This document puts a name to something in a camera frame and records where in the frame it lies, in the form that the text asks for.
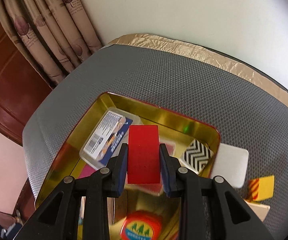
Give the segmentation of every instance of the chevron patterned box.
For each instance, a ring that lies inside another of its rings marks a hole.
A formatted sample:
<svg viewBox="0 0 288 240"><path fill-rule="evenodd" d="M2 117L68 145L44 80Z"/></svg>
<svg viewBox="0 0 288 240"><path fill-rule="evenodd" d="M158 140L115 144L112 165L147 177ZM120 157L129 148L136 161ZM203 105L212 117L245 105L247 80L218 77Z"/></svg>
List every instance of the chevron patterned box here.
<svg viewBox="0 0 288 240"><path fill-rule="evenodd" d="M179 160L183 166L199 174L213 155L209 148L194 139Z"/></svg>

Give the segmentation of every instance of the green tree illustration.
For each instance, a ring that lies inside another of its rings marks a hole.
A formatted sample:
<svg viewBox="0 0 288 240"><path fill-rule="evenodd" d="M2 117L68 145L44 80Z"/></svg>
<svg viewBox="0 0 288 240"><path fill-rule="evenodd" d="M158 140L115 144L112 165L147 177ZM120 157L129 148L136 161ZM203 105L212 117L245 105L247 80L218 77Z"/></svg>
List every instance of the green tree illustration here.
<svg viewBox="0 0 288 240"><path fill-rule="evenodd" d="M140 234L140 235L142 235L142 234L143 234L143 230L144 230L144 224L142 224L142 225L138 228L137 233Z"/></svg>
<svg viewBox="0 0 288 240"><path fill-rule="evenodd" d="M137 228L137 223L135 222L135 223L132 225L132 231L133 231L133 230L136 231L136 228Z"/></svg>
<svg viewBox="0 0 288 240"><path fill-rule="evenodd" d="M149 228L144 232L145 236L149 236Z"/></svg>

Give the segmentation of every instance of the silver screw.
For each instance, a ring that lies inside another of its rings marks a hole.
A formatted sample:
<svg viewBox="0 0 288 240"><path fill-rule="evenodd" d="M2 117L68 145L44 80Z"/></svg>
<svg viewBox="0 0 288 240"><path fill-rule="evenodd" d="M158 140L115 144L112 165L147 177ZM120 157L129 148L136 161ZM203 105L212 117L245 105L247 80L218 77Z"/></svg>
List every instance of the silver screw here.
<svg viewBox="0 0 288 240"><path fill-rule="evenodd" d="M223 177L221 177L221 176L216 176L216 177L215 177L215 181L216 181L217 183L223 183L223 182L224 182L224 179L223 179Z"/></svg>
<svg viewBox="0 0 288 240"><path fill-rule="evenodd" d="M187 173L187 169L185 167L180 167L179 168L179 173L185 174L185 173Z"/></svg>
<svg viewBox="0 0 288 240"><path fill-rule="evenodd" d="M101 168L100 171L101 171L102 174L107 174L107 173L109 173L109 168L107 168L107 167Z"/></svg>
<svg viewBox="0 0 288 240"><path fill-rule="evenodd" d="M64 178L64 182L65 183L71 183L73 181L73 178L71 177L71 176L66 176L65 178Z"/></svg>

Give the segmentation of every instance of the product label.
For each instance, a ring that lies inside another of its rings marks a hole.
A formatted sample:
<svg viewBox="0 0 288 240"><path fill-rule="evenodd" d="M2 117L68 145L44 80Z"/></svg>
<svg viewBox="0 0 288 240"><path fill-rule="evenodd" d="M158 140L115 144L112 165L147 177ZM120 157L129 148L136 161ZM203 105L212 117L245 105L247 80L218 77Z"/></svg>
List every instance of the product label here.
<svg viewBox="0 0 288 240"><path fill-rule="evenodd" d="M125 234L129 240L151 240L154 232L147 223L135 220L126 226Z"/></svg>
<svg viewBox="0 0 288 240"><path fill-rule="evenodd" d="M132 122L133 120L121 114L108 111L88 140L84 151L106 165Z"/></svg>

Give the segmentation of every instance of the red block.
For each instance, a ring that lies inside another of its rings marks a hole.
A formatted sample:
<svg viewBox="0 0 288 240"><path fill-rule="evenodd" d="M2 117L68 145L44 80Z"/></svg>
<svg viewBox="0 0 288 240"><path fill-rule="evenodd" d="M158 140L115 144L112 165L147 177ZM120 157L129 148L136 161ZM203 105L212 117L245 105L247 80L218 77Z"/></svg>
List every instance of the red block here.
<svg viewBox="0 0 288 240"><path fill-rule="evenodd" d="M131 125L128 134L127 183L159 183L160 155L157 125Z"/></svg>

